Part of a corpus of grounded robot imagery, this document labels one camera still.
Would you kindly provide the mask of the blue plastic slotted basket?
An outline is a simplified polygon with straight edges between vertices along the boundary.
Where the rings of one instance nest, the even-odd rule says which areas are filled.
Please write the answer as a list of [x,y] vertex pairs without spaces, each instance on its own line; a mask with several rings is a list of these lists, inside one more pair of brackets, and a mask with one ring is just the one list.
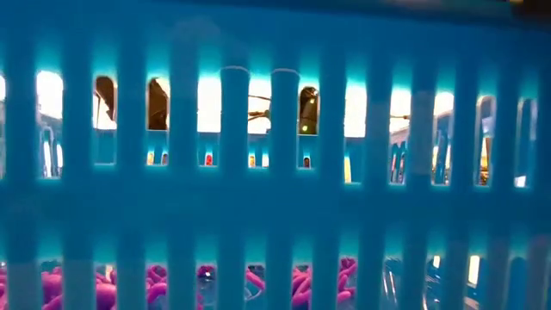
[[0,0],[0,309],[42,310],[55,267],[63,310],[96,273],[115,310],[292,310],[296,267],[308,310],[551,309],[551,0]]

